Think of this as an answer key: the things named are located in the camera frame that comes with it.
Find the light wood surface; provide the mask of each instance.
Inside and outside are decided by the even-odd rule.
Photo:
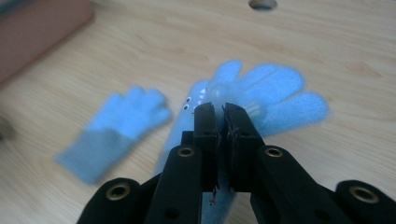
[[[332,109],[323,123],[264,141],[288,149],[321,185],[346,179],[396,200],[396,1],[101,0],[95,20],[1,87],[14,139],[0,145],[0,222],[75,223],[98,186],[53,157],[113,91],[155,87],[177,115],[191,84],[241,59],[300,70]],[[153,172],[172,122],[152,132],[104,179],[140,183]],[[256,223],[240,194],[227,223]]]

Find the wooden table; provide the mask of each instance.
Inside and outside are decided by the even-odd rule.
[[[177,115],[187,91],[231,59],[300,70],[328,120],[264,139],[321,185],[359,179],[396,200],[396,1],[97,0],[96,18],[0,90],[17,134],[0,148],[0,221],[74,223],[98,186],[54,162],[106,97],[155,87]],[[104,179],[148,180],[172,127],[152,132]],[[240,194],[228,223],[256,223]]]

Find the metal ring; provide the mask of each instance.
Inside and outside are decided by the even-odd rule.
[[[369,189],[359,187],[359,186],[352,186],[349,188],[349,192],[358,200],[364,203],[378,203],[379,198],[376,194],[374,194]]]
[[[110,201],[118,201],[125,198],[131,192],[129,184],[121,182],[113,185],[107,190],[106,197]]]
[[[283,152],[282,152],[281,150],[279,150],[279,149],[277,149],[277,148],[273,148],[273,147],[270,147],[270,148],[265,149],[265,153],[266,153],[268,156],[270,156],[270,157],[279,158],[279,157],[282,157],[282,156],[283,156]]]
[[[177,151],[177,154],[181,157],[190,157],[194,155],[194,150],[189,147],[183,147]]]

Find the brown object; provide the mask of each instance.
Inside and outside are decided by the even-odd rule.
[[[86,0],[35,0],[0,18],[0,82],[92,17]]]

